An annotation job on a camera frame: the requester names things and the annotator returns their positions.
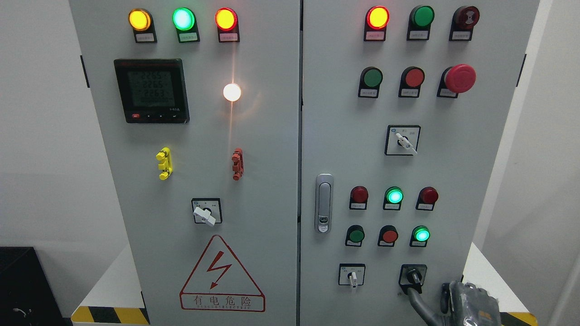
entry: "white switch handle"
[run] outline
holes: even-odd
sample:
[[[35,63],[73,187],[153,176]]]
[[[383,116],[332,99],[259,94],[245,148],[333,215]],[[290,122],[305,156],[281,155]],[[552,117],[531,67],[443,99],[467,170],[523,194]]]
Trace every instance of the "white switch handle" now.
[[[407,138],[401,136],[401,134],[398,132],[395,134],[395,136],[397,136],[399,144],[401,144],[401,146],[404,149],[410,151],[413,155],[417,155],[417,151],[413,147],[413,144],[411,144],[411,142]]]
[[[357,273],[352,272],[349,274],[349,282],[353,288],[356,288],[358,286]]]
[[[205,224],[209,226],[214,226],[216,224],[216,218],[214,218],[211,212],[206,209],[196,207],[195,210],[193,210],[193,215],[199,217]]]

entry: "white indicator light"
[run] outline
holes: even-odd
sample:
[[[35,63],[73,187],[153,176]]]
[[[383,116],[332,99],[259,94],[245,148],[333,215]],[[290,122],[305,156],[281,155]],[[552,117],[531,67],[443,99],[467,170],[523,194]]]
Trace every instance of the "white indicator light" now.
[[[235,102],[240,99],[242,95],[242,89],[238,84],[231,83],[227,84],[226,87],[223,88],[223,97],[230,102]]]

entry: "warning triangle sign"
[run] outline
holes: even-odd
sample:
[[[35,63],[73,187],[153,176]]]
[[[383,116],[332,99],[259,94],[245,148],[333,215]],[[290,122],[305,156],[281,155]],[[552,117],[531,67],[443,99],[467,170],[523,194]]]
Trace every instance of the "warning triangle sign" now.
[[[179,295],[184,310],[266,311],[266,297],[222,236],[209,240]]]

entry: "lightning bolt symbol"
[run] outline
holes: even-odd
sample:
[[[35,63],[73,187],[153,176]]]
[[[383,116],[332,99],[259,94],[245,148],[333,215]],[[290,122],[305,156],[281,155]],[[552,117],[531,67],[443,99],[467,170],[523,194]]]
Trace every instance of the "lightning bolt symbol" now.
[[[209,289],[213,289],[214,287],[217,287],[218,285],[218,281],[219,279],[227,272],[228,269],[230,269],[231,264],[229,265],[224,265],[224,266],[219,266],[219,267],[214,267],[215,264],[217,264],[218,260],[223,256],[223,251],[220,251],[217,253],[216,257],[213,259],[213,262],[211,265],[209,265],[208,271],[213,271],[213,270],[219,270],[219,269],[223,269],[222,273],[220,274],[220,276],[217,278],[217,280],[215,282],[212,282],[212,285],[209,287]]]

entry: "yellow black hazard tape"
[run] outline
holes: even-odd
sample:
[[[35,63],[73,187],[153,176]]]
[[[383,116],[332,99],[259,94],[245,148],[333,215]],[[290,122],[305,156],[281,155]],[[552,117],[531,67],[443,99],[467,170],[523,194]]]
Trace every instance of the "yellow black hazard tape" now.
[[[538,326],[531,313],[500,313],[503,326]],[[78,323],[109,323],[149,325],[145,308],[87,307],[80,306],[71,317]]]
[[[71,321],[78,323],[149,325],[149,316],[145,308],[80,306],[72,315]]]
[[[538,320],[531,313],[499,313],[503,326],[538,326]]]

